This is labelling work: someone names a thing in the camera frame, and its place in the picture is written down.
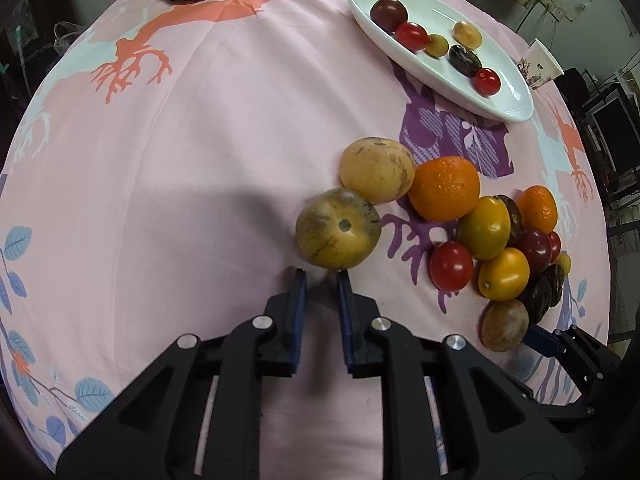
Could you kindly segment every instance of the mandarin orange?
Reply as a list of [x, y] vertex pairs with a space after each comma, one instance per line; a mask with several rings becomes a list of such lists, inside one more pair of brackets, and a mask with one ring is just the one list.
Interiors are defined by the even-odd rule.
[[461, 156], [428, 160], [415, 170], [407, 193], [414, 209], [431, 222], [448, 222], [469, 213], [480, 198], [476, 167]]
[[558, 223], [558, 208], [551, 192], [544, 186], [531, 186], [521, 195], [518, 206], [526, 229], [540, 229], [545, 235]]

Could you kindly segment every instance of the dark red cherry tomato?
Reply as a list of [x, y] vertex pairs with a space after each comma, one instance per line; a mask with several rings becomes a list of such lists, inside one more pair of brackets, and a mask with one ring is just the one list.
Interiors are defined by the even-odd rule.
[[369, 17], [387, 34], [393, 34], [407, 20], [408, 14], [398, 0], [378, 0], [371, 7]]
[[396, 28], [396, 40], [411, 52], [418, 52], [429, 43], [429, 35], [417, 23], [409, 22]]
[[525, 229], [516, 246], [527, 258], [532, 276], [537, 276], [551, 263], [551, 241], [540, 229]]
[[560, 247], [562, 243], [560, 242], [558, 233], [555, 231], [551, 231], [549, 233], [549, 240], [551, 241], [551, 262], [553, 263], [560, 255]]
[[496, 95], [500, 91], [502, 83], [500, 77], [490, 68], [481, 68], [474, 76], [476, 90], [483, 96]]
[[458, 242], [437, 246], [429, 259], [429, 276], [433, 285], [446, 292], [462, 289], [474, 273], [474, 261], [469, 250]]

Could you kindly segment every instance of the paper cup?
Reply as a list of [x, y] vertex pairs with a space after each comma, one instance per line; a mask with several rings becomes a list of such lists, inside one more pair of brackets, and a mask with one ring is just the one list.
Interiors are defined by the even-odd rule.
[[518, 62], [518, 69], [524, 76], [524, 80], [532, 90], [540, 88], [559, 75], [564, 74], [564, 70], [553, 57], [551, 52], [540, 40], [533, 42], [529, 51]]

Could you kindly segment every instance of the computer monitor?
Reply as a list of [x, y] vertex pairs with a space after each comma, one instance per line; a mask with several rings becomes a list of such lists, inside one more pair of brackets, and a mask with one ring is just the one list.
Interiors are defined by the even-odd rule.
[[640, 166], [640, 128], [632, 117], [633, 105], [621, 92], [613, 91], [587, 112], [618, 175]]

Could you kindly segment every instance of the blue gripper pad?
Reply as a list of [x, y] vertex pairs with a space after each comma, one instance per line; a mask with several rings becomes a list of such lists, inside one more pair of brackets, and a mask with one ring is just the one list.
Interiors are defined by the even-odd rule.
[[353, 328], [349, 312], [348, 295], [352, 294], [349, 275], [346, 271], [338, 273], [338, 294], [340, 296], [340, 332], [342, 333], [342, 352], [347, 371], [353, 371]]
[[292, 373], [298, 371], [300, 364], [300, 351], [302, 350], [302, 330], [305, 320], [306, 305], [306, 274], [302, 270], [296, 271], [295, 287], [290, 292], [291, 299], [295, 301], [293, 307], [293, 322], [291, 325], [291, 370]]

